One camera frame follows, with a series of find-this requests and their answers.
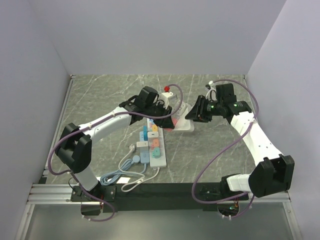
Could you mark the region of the white power strip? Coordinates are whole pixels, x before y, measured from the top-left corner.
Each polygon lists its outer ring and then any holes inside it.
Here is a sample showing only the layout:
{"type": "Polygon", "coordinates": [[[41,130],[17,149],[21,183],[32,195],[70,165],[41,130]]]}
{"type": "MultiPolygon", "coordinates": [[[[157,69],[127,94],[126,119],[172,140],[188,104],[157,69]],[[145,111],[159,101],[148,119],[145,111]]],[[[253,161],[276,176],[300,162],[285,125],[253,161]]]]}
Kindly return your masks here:
{"type": "Polygon", "coordinates": [[[152,119],[147,119],[147,140],[149,147],[149,164],[153,169],[167,166],[163,129],[155,125],[152,119]]]}

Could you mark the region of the white triangular socket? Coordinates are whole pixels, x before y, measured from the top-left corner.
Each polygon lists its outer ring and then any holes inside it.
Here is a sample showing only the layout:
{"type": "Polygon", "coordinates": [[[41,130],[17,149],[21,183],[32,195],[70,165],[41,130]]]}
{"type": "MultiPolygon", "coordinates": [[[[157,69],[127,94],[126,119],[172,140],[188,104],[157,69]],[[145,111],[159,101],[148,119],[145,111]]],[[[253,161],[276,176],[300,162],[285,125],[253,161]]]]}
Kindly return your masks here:
{"type": "Polygon", "coordinates": [[[192,120],[186,120],[185,116],[188,113],[188,109],[185,110],[183,115],[179,118],[175,117],[174,115],[171,118],[176,118],[178,120],[177,124],[175,125],[173,132],[193,132],[194,122],[192,120]]]}

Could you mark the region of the white adapter on blue strip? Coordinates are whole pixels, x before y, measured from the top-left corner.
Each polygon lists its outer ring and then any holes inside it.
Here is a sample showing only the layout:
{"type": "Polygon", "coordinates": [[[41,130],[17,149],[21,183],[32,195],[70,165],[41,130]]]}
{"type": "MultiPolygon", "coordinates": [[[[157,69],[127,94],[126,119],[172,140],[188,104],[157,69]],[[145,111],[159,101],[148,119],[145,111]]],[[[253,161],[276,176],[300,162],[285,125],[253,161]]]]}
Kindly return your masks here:
{"type": "Polygon", "coordinates": [[[137,141],[136,142],[136,147],[137,148],[148,148],[149,147],[149,142],[148,141],[137,141]]]}

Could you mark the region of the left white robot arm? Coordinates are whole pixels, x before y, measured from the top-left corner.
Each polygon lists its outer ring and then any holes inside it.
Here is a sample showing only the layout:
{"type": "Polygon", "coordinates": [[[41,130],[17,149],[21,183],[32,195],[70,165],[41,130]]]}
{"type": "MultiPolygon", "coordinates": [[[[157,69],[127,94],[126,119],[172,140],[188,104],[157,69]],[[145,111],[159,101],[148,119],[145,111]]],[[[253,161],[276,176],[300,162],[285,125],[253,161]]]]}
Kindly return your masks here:
{"type": "Polygon", "coordinates": [[[145,86],[138,95],[96,120],[83,125],[68,124],[54,152],[83,187],[82,195],[88,201],[94,201],[100,195],[101,184],[90,167],[93,145],[143,118],[152,119],[158,127],[173,129],[172,115],[173,108],[160,98],[154,88],[145,86]]]}

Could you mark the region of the black base bar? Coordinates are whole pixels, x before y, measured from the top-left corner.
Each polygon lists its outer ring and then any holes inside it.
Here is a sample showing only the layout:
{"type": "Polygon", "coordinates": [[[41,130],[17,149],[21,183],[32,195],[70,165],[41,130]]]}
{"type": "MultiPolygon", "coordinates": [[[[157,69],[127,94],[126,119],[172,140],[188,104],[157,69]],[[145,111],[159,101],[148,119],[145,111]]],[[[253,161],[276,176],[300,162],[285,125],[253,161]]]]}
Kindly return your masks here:
{"type": "MultiPolygon", "coordinates": [[[[217,204],[196,202],[191,194],[192,183],[143,183],[130,192],[123,192],[120,183],[100,187],[100,196],[119,211],[203,210],[217,211],[217,204]]],[[[201,201],[212,202],[234,198],[249,199],[249,194],[230,191],[222,182],[198,183],[195,196],[201,201]]]]}

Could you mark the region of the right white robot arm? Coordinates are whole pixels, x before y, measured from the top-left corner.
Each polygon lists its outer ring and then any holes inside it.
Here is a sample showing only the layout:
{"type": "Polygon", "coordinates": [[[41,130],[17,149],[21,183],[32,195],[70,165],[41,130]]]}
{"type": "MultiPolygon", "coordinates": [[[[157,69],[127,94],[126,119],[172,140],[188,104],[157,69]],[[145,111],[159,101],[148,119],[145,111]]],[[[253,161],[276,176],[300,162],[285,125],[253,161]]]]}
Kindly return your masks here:
{"type": "Polygon", "coordinates": [[[221,116],[238,132],[254,160],[255,168],[248,174],[231,174],[222,177],[220,183],[209,183],[208,189],[196,189],[193,183],[191,195],[198,203],[220,203],[246,196],[261,198],[291,188],[295,162],[290,155],[283,155],[257,122],[257,111],[246,101],[240,101],[234,92],[234,82],[207,84],[208,92],[199,95],[186,120],[208,123],[214,116],[221,116]]]}

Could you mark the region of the aluminium frame rail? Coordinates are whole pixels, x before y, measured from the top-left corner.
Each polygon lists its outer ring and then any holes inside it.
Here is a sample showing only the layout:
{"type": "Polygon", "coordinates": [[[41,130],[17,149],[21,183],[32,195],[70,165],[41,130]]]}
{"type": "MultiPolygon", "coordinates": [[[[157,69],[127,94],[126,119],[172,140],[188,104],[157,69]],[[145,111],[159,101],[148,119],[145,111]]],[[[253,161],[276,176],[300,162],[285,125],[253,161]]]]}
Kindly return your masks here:
{"type": "Polygon", "coordinates": [[[33,184],[26,205],[80,205],[72,202],[72,188],[68,184],[33,184]]]}

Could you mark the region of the pink square plug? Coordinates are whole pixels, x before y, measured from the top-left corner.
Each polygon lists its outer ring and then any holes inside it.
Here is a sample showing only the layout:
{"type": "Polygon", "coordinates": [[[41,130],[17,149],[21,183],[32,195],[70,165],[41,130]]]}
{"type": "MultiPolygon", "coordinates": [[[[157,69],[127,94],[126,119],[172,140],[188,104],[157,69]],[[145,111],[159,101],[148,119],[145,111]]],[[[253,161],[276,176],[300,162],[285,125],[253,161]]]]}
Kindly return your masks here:
{"type": "MultiPolygon", "coordinates": [[[[172,117],[171,120],[172,120],[173,126],[175,127],[177,122],[178,122],[178,120],[176,118],[174,118],[174,117],[172,117]]],[[[168,132],[171,132],[174,129],[173,128],[165,128],[165,130],[168,131],[168,132]]]]}

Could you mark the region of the yellow plug on strip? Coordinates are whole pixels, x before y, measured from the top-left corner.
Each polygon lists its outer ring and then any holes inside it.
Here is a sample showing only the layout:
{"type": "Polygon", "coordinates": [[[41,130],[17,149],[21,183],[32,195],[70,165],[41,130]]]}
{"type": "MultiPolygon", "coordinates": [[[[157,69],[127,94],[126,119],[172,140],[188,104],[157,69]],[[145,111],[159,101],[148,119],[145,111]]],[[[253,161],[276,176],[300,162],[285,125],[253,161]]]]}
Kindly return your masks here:
{"type": "Polygon", "coordinates": [[[153,132],[158,132],[158,126],[155,125],[155,124],[153,124],[153,125],[151,126],[151,130],[152,130],[153,132]]]}

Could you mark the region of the white square plug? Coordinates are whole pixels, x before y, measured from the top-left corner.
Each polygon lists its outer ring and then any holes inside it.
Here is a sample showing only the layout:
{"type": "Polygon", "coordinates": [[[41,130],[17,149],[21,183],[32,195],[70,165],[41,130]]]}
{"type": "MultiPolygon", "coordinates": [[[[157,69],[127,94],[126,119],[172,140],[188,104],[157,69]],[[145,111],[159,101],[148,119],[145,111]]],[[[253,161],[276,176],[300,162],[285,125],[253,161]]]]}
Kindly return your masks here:
{"type": "Polygon", "coordinates": [[[183,115],[183,113],[186,111],[187,109],[187,104],[185,102],[181,102],[180,100],[175,104],[174,106],[174,111],[175,111],[175,114],[174,116],[176,118],[179,118],[183,115]]]}

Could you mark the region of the coral plug on strip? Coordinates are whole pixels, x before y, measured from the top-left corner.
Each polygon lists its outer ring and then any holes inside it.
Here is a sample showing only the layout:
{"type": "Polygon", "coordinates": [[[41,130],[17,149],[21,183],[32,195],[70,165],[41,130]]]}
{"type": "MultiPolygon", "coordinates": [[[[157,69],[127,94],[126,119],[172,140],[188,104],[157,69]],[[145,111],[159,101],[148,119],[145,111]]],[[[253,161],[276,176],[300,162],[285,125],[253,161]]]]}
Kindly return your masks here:
{"type": "Polygon", "coordinates": [[[151,148],[154,149],[154,148],[158,148],[160,146],[160,141],[159,139],[157,138],[154,138],[152,140],[152,143],[151,143],[151,148]]]}

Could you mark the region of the teal plug on strip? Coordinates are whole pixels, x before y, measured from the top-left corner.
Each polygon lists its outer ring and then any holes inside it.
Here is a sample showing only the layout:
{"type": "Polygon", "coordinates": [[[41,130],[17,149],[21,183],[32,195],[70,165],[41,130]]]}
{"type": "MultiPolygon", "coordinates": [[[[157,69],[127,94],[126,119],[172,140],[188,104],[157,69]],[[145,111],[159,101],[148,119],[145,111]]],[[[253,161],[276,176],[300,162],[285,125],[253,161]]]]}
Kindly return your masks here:
{"type": "Polygon", "coordinates": [[[152,152],[151,152],[151,156],[155,159],[158,159],[161,157],[161,151],[159,147],[155,147],[152,152]]]}

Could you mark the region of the blue power strip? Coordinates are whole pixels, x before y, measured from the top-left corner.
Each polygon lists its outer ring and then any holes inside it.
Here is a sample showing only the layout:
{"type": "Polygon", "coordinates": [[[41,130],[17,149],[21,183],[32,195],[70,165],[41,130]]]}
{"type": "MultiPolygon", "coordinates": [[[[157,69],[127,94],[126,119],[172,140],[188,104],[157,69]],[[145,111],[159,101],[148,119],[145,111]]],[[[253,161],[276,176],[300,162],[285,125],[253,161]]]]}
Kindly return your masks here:
{"type": "Polygon", "coordinates": [[[139,132],[139,142],[137,142],[137,147],[140,152],[140,162],[142,164],[150,163],[150,153],[149,153],[149,143],[145,140],[145,132],[139,132]]]}

